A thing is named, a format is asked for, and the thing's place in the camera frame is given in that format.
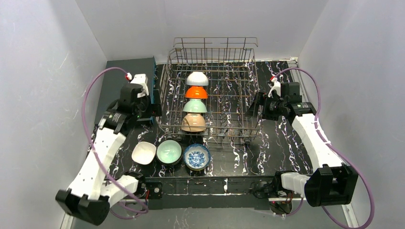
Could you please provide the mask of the orange rimmed white bowl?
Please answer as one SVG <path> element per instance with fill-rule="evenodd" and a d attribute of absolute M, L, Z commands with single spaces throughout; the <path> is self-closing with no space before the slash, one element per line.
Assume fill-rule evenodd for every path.
<path fill-rule="evenodd" d="M 207 99 L 208 93 L 201 86 L 191 86 L 185 93 L 188 99 Z"/>

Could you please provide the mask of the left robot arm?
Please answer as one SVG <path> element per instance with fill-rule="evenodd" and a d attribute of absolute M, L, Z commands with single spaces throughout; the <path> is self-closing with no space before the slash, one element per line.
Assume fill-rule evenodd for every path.
<path fill-rule="evenodd" d="M 141 174 L 127 172 L 114 179 L 108 172 L 115 155 L 124 144 L 129 129 L 139 118 L 161 114 L 159 104 L 151 101 L 146 83 L 128 83 L 120 97 L 104 112 L 90 140 L 90 153 L 67 189 L 60 189 L 55 200 L 66 214 L 93 225 L 102 224 L 112 206 L 135 195 Z"/>

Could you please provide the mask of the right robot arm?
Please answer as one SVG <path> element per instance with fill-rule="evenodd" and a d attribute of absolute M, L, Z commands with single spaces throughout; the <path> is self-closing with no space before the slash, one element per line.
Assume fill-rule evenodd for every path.
<path fill-rule="evenodd" d="M 316 109 L 304 102 L 299 83 L 275 83 L 269 93 L 257 92 L 245 113 L 275 121 L 284 117 L 300 137 L 310 158 L 314 173 L 276 172 L 269 191 L 291 191 L 304 197 L 310 206 L 347 205 L 351 202 L 358 173 L 327 146 L 320 137 L 320 125 L 315 120 Z"/>

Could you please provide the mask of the green bowl dark exterior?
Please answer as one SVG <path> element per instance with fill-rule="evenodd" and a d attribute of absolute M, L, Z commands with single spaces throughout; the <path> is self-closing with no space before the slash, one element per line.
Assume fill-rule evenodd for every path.
<path fill-rule="evenodd" d="M 173 166 L 182 158 L 182 146 L 174 140 L 165 140 L 157 148 L 157 159 L 166 166 Z"/>

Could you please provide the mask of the celadon green bowl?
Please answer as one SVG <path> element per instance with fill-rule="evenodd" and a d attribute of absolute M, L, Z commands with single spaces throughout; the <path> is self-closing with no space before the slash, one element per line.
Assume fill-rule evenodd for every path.
<path fill-rule="evenodd" d="M 183 112 L 206 113 L 207 108 L 201 99 L 190 99 L 183 107 Z"/>

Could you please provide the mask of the beige floral bowl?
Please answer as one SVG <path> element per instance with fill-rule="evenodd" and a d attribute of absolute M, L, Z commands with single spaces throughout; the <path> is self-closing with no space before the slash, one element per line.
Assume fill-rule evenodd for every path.
<path fill-rule="evenodd" d="M 188 113 L 181 124 L 181 129 L 186 132 L 202 132 L 206 128 L 205 119 L 199 113 Z"/>

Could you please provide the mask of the white bowl blue band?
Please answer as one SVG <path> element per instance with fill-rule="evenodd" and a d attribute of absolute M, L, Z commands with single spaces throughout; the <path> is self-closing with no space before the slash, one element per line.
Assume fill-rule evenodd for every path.
<path fill-rule="evenodd" d="M 203 72 L 192 72 L 186 79 L 189 86 L 208 86 L 208 77 Z"/>

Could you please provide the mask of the blue patterned bowl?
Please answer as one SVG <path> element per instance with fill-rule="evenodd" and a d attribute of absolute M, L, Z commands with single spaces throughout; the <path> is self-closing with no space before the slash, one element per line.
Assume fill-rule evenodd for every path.
<path fill-rule="evenodd" d="M 211 153 L 201 144 L 192 144 L 183 151 L 183 160 L 190 170 L 200 171 L 205 169 L 211 161 Z"/>

